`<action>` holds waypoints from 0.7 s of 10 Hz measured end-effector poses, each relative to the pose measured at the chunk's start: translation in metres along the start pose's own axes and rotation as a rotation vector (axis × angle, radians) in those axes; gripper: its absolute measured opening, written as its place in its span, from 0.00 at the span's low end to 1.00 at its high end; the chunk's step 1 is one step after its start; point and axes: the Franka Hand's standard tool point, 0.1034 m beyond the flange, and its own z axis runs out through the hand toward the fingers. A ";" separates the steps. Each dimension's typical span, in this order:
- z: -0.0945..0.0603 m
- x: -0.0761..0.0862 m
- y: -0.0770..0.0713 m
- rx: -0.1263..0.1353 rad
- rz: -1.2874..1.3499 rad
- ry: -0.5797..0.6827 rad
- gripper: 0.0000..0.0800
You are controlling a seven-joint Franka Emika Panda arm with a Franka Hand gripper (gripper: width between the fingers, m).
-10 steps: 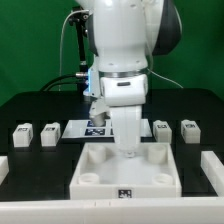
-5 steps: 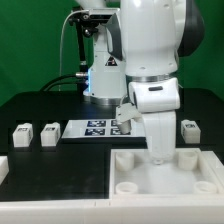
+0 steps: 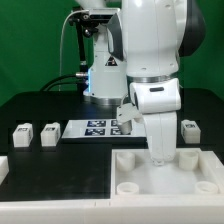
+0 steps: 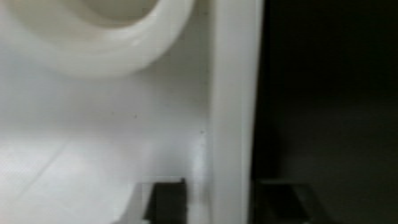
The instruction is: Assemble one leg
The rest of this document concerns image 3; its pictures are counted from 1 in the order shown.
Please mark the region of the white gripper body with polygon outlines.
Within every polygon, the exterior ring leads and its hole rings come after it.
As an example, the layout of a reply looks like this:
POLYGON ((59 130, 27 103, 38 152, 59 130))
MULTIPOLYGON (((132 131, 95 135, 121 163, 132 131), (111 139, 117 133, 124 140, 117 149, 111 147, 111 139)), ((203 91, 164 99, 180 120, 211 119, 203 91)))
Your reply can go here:
POLYGON ((129 86, 131 102, 143 119, 148 149, 155 164, 172 161, 176 154, 177 113, 181 108, 177 78, 129 86))

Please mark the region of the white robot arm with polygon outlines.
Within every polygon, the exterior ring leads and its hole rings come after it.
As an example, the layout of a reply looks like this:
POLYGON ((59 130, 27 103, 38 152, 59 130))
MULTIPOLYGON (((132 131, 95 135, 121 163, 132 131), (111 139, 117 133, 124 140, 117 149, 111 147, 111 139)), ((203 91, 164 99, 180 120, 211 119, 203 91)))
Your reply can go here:
POLYGON ((145 128, 154 163, 176 154, 181 108, 179 59, 193 54, 205 37, 195 0, 75 0, 81 6, 84 34, 93 37, 94 61, 84 98, 115 104, 118 127, 145 128))

